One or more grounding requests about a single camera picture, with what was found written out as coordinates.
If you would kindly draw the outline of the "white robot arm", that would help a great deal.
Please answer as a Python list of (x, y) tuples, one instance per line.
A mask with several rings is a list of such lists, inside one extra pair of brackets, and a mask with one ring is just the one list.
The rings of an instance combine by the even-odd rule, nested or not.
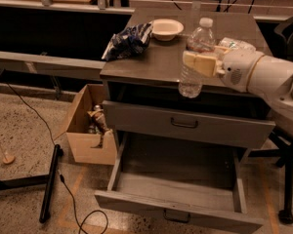
[(183, 52), (183, 65), (203, 78), (218, 76), (240, 93), (261, 98), (293, 122), (293, 62), (248, 49), (216, 46), (214, 52)]

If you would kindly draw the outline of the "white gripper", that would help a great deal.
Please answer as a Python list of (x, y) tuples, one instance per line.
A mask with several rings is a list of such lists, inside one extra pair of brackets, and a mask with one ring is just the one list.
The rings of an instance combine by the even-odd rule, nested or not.
[(232, 50), (216, 45), (215, 53), (183, 52), (183, 64), (205, 77), (221, 75), (221, 81), (229, 88), (245, 93), (251, 71), (262, 52), (245, 49)]

